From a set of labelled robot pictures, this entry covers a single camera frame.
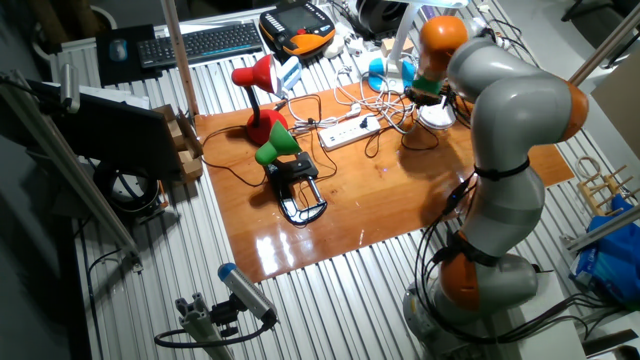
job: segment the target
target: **white mouse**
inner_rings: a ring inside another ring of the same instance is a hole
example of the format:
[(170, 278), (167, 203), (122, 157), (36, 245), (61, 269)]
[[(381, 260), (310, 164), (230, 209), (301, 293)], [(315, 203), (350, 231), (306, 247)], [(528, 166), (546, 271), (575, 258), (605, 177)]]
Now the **white mouse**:
[(344, 37), (336, 35), (333, 37), (333, 40), (331, 40), (329, 46), (322, 51), (322, 54), (327, 59), (332, 59), (342, 54), (342, 50), (344, 50)]

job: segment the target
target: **monitor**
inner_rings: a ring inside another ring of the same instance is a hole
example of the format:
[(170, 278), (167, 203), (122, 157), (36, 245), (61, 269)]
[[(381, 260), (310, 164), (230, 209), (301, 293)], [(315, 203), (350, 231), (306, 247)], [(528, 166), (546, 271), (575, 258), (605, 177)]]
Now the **monitor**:
[[(42, 97), (60, 101), (58, 87), (28, 82)], [(149, 179), (182, 180), (182, 164), (160, 113), (81, 94), (76, 114), (51, 117), (77, 155), (112, 163), (123, 172)], [(27, 147), (35, 145), (24, 136), (9, 138)]]

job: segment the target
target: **blue plastic bag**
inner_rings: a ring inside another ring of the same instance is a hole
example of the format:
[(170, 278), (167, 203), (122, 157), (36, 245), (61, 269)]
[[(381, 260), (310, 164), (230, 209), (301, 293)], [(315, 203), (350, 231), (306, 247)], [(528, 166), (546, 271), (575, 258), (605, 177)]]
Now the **blue plastic bag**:
[[(617, 195), (612, 209), (618, 208), (623, 209), (620, 215), (632, 206)], [(589, 231), (611, 219), (594, 217)], [(625, 305), (640, 303), (640, 228), (629, 224), (584, 248), (571, 266), (570, 277), (590, 289), (606, 290)]]

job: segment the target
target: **desk lamp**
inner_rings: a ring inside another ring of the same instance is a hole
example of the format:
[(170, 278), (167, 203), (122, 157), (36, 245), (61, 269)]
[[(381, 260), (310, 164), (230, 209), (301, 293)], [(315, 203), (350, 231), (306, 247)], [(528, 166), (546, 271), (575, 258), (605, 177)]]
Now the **desk lamp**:
[(269, 134), (276, 122), (287, 128), (287, 121), (284, 116), (275, 110), (260, 109), (256, 94), (252, 86), (275, 94), (278, 92), (278, 77), (276, 76), (276, 66), (278, 63), (272, 55), (267, 55), (258, 60), (253, 67), (235, 69), (231, 73), (231, 80), (237, 86), (242, 86), (247, 92), (249, 102), (253, 108), (253, 115), (247, 122), (247, 134), (249, 138), (258, 145), (263, 145), (269, 140)]
[(407, 40), (409, 30), (413, 25), (413, 20), (418, 14), (420, 7), (423, 5), (431, 5), (457, 9), (467, 6), (469, 0), (399, 0), (398, 2), (408, 3), (409, 6), (407, 6), (400, 26), (398, 27), (393, 48), (391, 48), (391, 52), (386, 59), (377, 58), (369, 64), (369, 72), (384, 76), (387, 79), (387, 84), (385, 84), (381, 77), (373, 75), (369, 76), (369, 85), (376, 91), (393, 90), (402, 94), (405, 87), (411, 86), (416, 72), (413, 64), (402, 60), (401, 55), (404, 42)]
[[(295, 155), (293, 161), (282, 162), (279, 156)], [(315, 179), (318, 169), (307, 152), (302, 151), (298, 142), (278, 122), (273, 124), (269, 140), (256, 152), (256, 161), (264, 166), (273, 194), (278, 200), (285, 219), (294, 225), (306, 225), (317, 220), (327, 209), (327, 201), (320, 195)], [(306, 181), (313, 192), (317, 204), (299, 209), (291, 191), (293, 185)]]

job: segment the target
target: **wooden table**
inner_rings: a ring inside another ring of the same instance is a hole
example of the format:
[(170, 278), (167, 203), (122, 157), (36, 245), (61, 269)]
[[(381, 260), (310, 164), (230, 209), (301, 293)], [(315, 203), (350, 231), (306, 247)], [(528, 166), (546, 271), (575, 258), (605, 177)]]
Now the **wooden table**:
[[(365, 88), (365, 96), (374, 95)], [(347, 86), (346, 90), (359, 97), (358, 84)], [(343, 115), (349, 110), (348, 106), (335, 102), (332, 91), (319, 95), (323, 118)], [(318, 117), (318, 107), (312, 99), (295, 102), (292, 108), (302, 118)], [(286, 107), (281, 113), (292, 126), (294, 120)], [(250, 114), (251, 109), (246, 109), (197, 116), (198, 136), (204, 140), (218, 129), (243, 125)], [(257, 282), (430, 223), (441, 212), (451, 190), (473, 170), (467, 128), (456, 124), (437, 132), (437, 136), (439, 146), (430, 151), (407, 150), (400, 144), (401, 135), (390, 130), (380, 136), (379, 153), (372, 159), (364, 153), (367, 139), (329, 152), (338, 166), (337, 174), (318, 182), (329, 205), (317, 221), (304, 228), (294, 227), (283, 218), (268, 184), (250, 187), (227, 170), (209, 167), (236, 264)], [(298, 141), (311, 154), (320, 177), (333, 172), (315, 132), (299, 137)], [(421, 128), (405, 138), (405, 143), (413, 147), (432, 145), (434, 141)], [(375, 152), (375, 145), (375, 141), (369, 145), (369, 153)], [(247, 140), (242, 129), (224, 132), (204, 148), (207, 162), (228, 166), (254, 184), (264, 178), (263, 168), (254, 160), (256, 150), (257, 146)], [(545, 186), (573, 177), (553, 145), (533, 148), (530, 159)], [(314, 198), (306, 185), (295, 187), (299, 207), (306, 207), (300, 189), (310, 201)]]

